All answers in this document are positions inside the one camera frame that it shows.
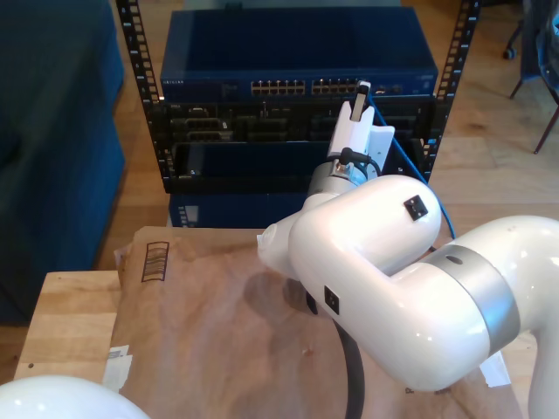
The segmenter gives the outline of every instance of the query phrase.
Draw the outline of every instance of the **network equipment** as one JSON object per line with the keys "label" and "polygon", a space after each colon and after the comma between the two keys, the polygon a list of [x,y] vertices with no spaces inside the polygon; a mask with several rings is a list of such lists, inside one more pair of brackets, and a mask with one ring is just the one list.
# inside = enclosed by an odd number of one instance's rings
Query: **network equipment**
{"label": "network equipment", "polygon": [[328,100],[358,80],[383,96],[433,94],[437,67],[406,7],[174,11],[167,102]]}

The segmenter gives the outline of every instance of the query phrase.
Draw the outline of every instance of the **barcode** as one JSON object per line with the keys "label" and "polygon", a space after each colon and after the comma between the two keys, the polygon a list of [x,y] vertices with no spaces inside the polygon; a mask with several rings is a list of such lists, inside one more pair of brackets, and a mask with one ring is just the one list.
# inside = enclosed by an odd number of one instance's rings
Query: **barcode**
{"label": "barcode", "polygon": [[108,359],[112,360],[113,358],[118,358],[121,356],[121,351],[113,351],[108,353]]}
{"label": "barcode", "polygon": [[168,255],[169,242],[148,243],[141,281],[164,281]]}

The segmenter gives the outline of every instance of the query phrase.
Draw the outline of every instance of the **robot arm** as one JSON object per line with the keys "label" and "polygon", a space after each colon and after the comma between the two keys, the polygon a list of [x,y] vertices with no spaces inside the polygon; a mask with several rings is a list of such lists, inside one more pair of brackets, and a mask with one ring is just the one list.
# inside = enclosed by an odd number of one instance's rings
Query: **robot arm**
{"label": "robot arm", "polygon": [[344,166],[317,168],[303,209],[260,238],[263,262],[298,279],[388,374],[416,390],[448,387],[532,332],[530,417],[556,417],[559,223],[503,218],[412,264],[438,235],[437,197],[406,176],[363,184],[336,176],[352,169]]}

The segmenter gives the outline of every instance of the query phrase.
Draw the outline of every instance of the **server rack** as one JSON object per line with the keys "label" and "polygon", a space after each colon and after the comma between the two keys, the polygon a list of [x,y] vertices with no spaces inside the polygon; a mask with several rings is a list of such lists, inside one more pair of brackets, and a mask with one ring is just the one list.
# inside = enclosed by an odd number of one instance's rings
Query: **server rack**
{"label": "server rack", "polygon": [[[115,0],[121,20],[121,27],[126,40],[128,54],[134,70],[136,85],[141,98],[143,111],[148,123],[149,134],[153,143],[162,182],[165,190],[170,193],[186,193],[189,188],[181,186],[182,168],[176,168],[173,157],[171,129],[175,111],[173,106],[160,98],[151,58],[149,56],[146,34],[141,20],[138,0]],[[428,181],[437,158],[438,149],[443,139],[446,123],[452,109],[467,54],[472,42],[473,33],[480,15],[480,0],[462,0],[459,14],[452,33],[451,44],[442,71],[437,93],[432,106],[420,106],[418,112],[424,112],[427,117],[422,119],[419,128],[422,135],[422,149],[424,158],[418,168]],[[383,101],[378,105],[383,110]],[[398,171],[405,171],[402,164]]]}

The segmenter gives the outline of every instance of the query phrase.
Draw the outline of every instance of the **blue device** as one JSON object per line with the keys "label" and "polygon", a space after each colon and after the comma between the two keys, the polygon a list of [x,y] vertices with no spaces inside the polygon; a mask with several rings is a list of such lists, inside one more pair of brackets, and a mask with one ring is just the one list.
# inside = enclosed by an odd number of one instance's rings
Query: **blue device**
{"label": "blue device", "polygon": [[168,103],[432,95],[437,67],[408,7],[174,11],[162,66]]}

